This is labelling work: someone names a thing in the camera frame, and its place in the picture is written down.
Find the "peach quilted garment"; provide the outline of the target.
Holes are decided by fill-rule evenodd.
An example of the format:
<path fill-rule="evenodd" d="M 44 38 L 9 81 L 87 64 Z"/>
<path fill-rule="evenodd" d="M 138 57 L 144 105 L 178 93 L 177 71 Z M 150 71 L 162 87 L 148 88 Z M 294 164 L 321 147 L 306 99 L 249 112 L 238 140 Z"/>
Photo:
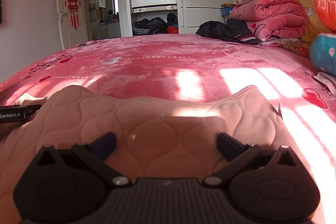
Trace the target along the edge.
<path fill-rule="evenodd" d="M 112 132 L 116 144 L 107 166 L 140 177 L 204 179 L 228 164 L 216 140 L 224 132 L 266 149 L 299 147 L 280 114 L 255 86 L 207 103 L 152 97 L 118 99 L 68 86 L 42 101 L 32 119 L 7 126 L 1 140 L 1 223 L 22 219 L 13 199 L 16 184 L 37 152 L 51 144 L 68 149 Z"/>

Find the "dark clothes lower shelf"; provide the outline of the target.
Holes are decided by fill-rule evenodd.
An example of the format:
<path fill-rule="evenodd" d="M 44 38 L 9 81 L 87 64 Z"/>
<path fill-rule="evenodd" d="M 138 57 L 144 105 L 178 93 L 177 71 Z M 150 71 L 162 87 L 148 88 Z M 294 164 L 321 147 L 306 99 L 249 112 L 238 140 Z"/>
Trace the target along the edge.
<path fill-rule="evenodd" d="M 166 20 L 157 16 L 152 19 L 142 19 L 132 23 L 134 36 L 156 35 L 156 34 L 179 34 L 178 17 L 168 13 Z"/>

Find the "white door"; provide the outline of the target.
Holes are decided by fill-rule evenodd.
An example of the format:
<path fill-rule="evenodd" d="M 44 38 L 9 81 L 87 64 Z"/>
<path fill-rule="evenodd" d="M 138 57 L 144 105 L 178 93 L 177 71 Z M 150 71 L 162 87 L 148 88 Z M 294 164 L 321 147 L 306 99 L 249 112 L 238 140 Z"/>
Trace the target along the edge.
<path fill-rule="evenodd" d="M 84 0 L 56 0 L 56 8 L 62 48 L 87 42 Z"/>

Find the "pink heart print bedspread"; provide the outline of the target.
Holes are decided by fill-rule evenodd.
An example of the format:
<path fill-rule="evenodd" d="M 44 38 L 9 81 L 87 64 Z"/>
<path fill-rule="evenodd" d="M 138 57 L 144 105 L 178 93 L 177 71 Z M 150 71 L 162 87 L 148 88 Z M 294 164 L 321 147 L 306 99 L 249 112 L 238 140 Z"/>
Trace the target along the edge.
<path fill-rule="evenodd" d="M 280 107 L 321 192 L 316 223 L 335 223 L 335 96 L 310 59 L 281 47 L 197 35 L 136 36 L 87 42 L 54 53 L 1 83 L 1 102 L 47 97 L 69 85 L 116 98 L 150 96 L 210 102 L 249 85 Z"/>

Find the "light printed sheet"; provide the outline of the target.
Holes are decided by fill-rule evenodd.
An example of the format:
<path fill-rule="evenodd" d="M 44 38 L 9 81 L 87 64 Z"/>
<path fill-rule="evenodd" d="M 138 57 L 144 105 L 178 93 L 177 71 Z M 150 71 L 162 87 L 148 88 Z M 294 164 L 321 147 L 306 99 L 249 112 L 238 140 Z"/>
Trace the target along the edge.
<path fill-rule="evenodd" d="M 318 72 L 314 78 L 325 85 L 333 96 L 336 96 L 336 78 L 333 75 L 329 75 L 325 72 Z"/>

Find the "black jacket on bed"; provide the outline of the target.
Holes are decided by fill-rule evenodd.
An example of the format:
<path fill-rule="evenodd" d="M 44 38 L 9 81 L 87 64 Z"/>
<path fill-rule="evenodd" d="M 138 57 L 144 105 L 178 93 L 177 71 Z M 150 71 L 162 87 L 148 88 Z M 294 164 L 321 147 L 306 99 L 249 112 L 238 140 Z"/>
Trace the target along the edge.
<path fill-rule="evenodd" d="M 259 40 L 252 34 L 247 23 L 239 19 L 228 19 L 226 23 L 210 20 L 201 24 L 196 32 L 204 38 L 218 39 L 225 42 L 259 45 Z"/>

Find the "teal flower pillow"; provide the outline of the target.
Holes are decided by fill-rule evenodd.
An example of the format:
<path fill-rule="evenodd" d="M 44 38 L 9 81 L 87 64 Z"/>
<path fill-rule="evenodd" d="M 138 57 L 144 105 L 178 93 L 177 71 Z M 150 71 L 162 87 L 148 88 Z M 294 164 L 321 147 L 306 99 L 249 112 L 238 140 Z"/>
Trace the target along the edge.
<path fill-rule="evenodd" d="M 315 69 L 335 76 L 336 73 L 335 32 L 319 34 L 311 45 L 311 62 Z"/>

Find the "folded pink blanket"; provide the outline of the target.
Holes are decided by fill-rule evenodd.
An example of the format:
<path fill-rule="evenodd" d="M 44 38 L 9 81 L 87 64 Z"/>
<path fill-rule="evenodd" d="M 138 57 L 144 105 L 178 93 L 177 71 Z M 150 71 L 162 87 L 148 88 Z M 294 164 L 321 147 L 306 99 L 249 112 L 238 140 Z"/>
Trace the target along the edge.
<path fill-rule="evenodd" d="M 305 8 L 298 0 L 253 0 L 234 6 L 230 18 L 246 22 L 261 42 L 301 38 L 307 28 Z"/>

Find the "blue storage box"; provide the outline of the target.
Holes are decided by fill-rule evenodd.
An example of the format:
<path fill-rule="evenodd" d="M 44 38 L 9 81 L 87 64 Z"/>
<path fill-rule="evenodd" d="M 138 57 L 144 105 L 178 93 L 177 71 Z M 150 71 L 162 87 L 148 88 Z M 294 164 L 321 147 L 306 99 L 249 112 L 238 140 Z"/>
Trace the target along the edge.
<path fill-rule="evenodd" d="M 221 8 L 221 15 L 223 16 L 223 17 L 225 17 L 225 16 L 229 16 L 230 15 L 230 13 L 231 13 L 231 11 L 232 11 L 232 9 L 233 9 L 233 7 L 225 7 L 225 8 Z"/>

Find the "yellow headboard cover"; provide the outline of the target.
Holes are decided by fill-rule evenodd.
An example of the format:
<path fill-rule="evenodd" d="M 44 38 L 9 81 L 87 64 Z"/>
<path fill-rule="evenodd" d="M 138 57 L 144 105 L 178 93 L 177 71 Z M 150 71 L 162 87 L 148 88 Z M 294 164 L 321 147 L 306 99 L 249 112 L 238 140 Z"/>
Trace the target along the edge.
<path fill-rule="evenodd" d="M 316 15 L 313 0 L 299 1 L 303 5 L 307 16 L 307 28 L 305 34 L 301 38 L 301 41 L 311 44 L 320 33 L 328 32 L 329 29 L 321 23 Z"/>

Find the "orange good luck pillow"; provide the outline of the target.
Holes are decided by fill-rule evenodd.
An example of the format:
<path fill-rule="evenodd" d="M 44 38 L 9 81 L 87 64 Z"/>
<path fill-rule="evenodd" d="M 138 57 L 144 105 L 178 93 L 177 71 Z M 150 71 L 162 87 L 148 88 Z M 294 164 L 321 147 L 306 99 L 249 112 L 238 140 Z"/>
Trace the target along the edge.
<path fill-rule="evenodd" d="M 313 0 L 315 12 L 321 23 L 335 32 L 336 0 Z"/>

